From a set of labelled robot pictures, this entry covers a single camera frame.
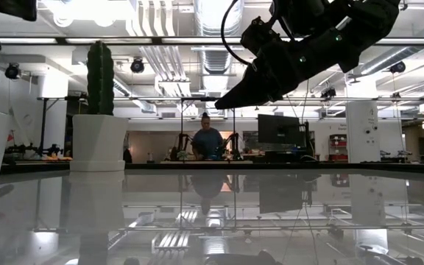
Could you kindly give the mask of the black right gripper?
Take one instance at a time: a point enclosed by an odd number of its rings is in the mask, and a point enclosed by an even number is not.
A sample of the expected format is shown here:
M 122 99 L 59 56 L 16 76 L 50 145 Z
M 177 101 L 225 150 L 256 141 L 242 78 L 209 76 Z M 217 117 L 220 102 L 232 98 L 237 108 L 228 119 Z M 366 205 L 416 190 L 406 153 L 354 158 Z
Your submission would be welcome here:
M 345 56 L 345 37 L 325 31 L 315 38 L 286 42 L 277 33 L 262 34 L 254 41 L 254 68 L 215 103 L 217 110 L 260 106 L 281 100 L 298 85 L 337 64 Z

